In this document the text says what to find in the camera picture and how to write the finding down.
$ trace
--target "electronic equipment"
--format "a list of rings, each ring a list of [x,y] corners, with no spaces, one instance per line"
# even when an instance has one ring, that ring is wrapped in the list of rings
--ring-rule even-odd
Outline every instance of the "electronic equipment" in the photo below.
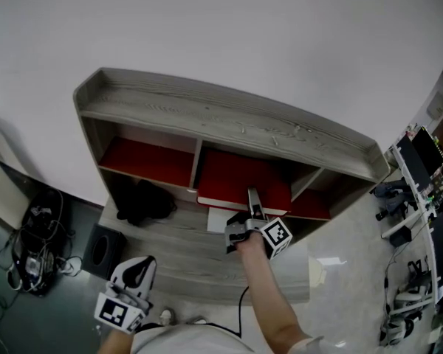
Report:
[[[419,154],[428,175],[432,176],[443,165],[443,152],[424,127],[416,133],[412,144]]]
[[[39,192],[31,201],[22,227],[2,249],[11,244],[13,263],[9,268],[0,267],[7,271],[13,290],[43,296],[62,270],[67,261],[62,258],[63,247],[73,237],[62,224],[64,206],[63,195],[53,188]]]
[[[440,212],[435,219],[430,222],[431,240],[435,248],[436,275],[438,286],[443,286],[443,212]]]
[[[422,158],[406,135],[399,140],[397,148],[411,173],[413,181],[417,185],[417,190],[422,192],[430,185],[430,175],[423,164]]]
[[[443,175],[438,174],[432,178],[431,183],[433,185],[433,190],[428,196],[433,197],[433,204],[435,208],[439,208],[443,203]]]

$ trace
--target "white shirt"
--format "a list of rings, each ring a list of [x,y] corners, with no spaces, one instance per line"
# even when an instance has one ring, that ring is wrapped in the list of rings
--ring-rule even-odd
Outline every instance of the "white shirt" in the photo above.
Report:
[[[250,354],[241,339],[210,325],[155,327],[135,335],[131,354]],[[288,354],[339,354],[340,349],[322,340],[305,339]]]

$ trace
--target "red book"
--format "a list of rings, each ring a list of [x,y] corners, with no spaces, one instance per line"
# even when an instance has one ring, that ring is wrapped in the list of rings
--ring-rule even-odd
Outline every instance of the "red book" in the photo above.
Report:
[[[290,185],[276,164],[207,150],[199,181],[200,204],[247,211],[249,186],[257,189],[264,213],[282,216],[290,211]]]

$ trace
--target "black box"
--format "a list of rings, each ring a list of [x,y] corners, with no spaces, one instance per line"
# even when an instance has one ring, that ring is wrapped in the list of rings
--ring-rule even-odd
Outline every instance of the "black box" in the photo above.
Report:
[[[94,225],[83,254],[82,269],[105,280],[120,263],[125,236],[113,229]]]
[[[403,226],[397,232],[389,237],[389,242],[399,248],[400,246],[412,241],[412,231],[410,228]]]

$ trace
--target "white wall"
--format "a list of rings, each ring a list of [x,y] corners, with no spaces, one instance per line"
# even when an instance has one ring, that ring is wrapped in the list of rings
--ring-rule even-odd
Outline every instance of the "white wall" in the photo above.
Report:
[[[0,129],[30,174],[103,204],[72,106],[100,66],[271,97],[385,149],[443,69],[443,0],[0,0]]]
[[[440,75],[438,81],[436,81],[436,84],[433,87],[431,93],[428,95],[427,99],[411,120],[412,125],[417,124],[418,126],[425,126],[430,133],[433,133],[435,131],[440,122],[443,120],[443,114],[438,119],[434,119],[428,114],[427,109],[437,93],[440,93],[440,95],[443,96],[443,72]]]

